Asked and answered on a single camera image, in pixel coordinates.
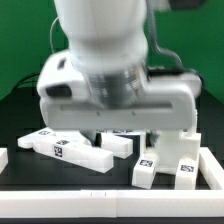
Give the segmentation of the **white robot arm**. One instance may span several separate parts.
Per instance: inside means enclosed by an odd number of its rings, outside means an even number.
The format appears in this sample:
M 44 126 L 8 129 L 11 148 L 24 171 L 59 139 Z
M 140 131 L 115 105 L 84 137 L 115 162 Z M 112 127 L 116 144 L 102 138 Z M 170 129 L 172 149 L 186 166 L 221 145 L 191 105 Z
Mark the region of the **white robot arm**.
M 37 84 L 54 130 L 189 130 L 201 80 L 191 72 L 149 76 L 144 63 L 156 11 L 171 0 L 54 0 L 68 49 L 45 63 Z

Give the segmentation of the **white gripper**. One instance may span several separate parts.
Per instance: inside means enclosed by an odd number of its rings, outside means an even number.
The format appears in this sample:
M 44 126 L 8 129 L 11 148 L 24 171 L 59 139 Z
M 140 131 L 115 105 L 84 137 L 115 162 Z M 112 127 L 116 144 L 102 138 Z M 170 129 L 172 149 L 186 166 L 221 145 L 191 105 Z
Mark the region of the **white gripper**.
M 201 87 L 191 71 L 142 64 L 107 74 L 84 71 L 65 50 L 47 59 L 37 91 L 43 120 L 54 130 L 188 130 L 197 123 Z

